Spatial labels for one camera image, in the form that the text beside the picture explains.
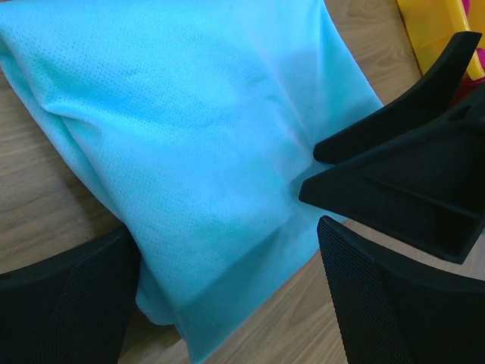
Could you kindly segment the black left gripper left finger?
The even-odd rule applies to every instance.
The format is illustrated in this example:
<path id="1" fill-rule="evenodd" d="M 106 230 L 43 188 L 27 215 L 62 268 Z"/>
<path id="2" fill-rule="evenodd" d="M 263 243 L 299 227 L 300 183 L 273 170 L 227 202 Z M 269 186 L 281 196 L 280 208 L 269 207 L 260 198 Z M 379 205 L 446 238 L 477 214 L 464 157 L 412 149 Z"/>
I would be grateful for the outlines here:
<path id="1" fill-rule="evenodd" d="M 1 276 L 3 363 L 116 363 L 140 253 L 125 226 Z"/>

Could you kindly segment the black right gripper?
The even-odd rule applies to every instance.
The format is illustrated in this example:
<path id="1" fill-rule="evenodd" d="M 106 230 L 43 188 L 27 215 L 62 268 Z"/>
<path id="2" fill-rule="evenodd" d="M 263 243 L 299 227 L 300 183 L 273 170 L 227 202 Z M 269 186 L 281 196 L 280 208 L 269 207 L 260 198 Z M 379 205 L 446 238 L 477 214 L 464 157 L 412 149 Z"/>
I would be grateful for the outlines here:
<path id="1" fill-rule="evenodd" d="M 462 264 L 484 229 L 484 84 L 407 132 L 449 108 L 481 37 L 454 34 L 414 86 L 319 142 L 316 161 L 344 163 L 305 180 L 300 200 Z"/>

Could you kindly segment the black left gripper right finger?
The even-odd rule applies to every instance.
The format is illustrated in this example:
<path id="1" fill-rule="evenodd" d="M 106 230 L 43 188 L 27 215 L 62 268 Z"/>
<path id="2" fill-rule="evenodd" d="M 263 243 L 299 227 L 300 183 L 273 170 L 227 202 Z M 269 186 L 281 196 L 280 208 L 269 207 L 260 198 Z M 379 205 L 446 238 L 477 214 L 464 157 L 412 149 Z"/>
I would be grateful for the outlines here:
<path id="1" fill-rule="evenodd" d="M 482 363 L 484 282 L 422 264 L 328 216 L 318 240 L 350 363 Z"/>

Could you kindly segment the teal t shirt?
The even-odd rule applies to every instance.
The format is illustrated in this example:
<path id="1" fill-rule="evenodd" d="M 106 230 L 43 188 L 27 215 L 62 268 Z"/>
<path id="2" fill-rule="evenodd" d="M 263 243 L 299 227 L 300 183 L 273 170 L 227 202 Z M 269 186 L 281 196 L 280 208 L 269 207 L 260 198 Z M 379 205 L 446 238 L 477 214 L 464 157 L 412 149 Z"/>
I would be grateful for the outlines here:
<path id="1" fill-rule="evenodd" d="M 316 253 L 314 146 L 381 107 L 322 1 L 6 1 L 1 67 L 194 363 Z"/>

